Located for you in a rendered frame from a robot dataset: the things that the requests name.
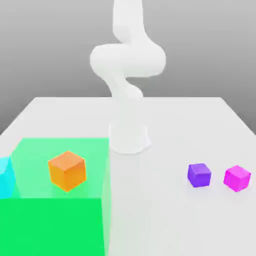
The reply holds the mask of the small orange cube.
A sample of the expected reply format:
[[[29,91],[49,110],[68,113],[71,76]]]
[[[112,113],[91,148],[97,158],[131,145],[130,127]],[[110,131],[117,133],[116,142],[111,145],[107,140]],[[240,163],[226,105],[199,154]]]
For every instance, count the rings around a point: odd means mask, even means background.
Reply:
[[[49,160],[48,168],[51,182],[65,192],[87,180],[85,159],[69,150]]]

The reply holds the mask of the small purple cube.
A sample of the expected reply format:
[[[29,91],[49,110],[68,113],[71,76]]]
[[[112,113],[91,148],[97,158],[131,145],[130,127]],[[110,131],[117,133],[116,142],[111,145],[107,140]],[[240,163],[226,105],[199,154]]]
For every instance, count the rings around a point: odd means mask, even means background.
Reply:
[[[210,185],[212,172],[205,163],[188,165],[187,178],[194,188]]]

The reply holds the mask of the small magenta cube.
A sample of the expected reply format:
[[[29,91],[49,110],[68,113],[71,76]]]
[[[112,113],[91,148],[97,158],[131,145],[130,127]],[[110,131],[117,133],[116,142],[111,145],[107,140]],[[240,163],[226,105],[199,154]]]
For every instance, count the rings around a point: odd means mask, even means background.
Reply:
[[[225,171],[223,183],[235,192],[248,187],[251,173],[239,165],[232,166]]]

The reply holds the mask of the small cyan cube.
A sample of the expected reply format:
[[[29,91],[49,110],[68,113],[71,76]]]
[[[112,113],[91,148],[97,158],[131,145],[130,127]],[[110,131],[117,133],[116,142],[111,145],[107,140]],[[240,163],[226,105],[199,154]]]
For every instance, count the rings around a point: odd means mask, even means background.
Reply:
[[[12,196],[15,182],[16,179],[11,157],[0,157],[0,199],[6,199]]]

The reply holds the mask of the large green box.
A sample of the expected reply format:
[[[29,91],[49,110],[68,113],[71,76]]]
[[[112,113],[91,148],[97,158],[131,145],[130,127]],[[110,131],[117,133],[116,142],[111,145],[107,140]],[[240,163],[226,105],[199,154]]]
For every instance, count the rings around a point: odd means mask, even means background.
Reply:
[[[51,182],[49,160],[71,151],[86,181]],[[107,138],[24,138],[11,156],[13,194],[0,198],[0,256],[108,256],[111,184]]]

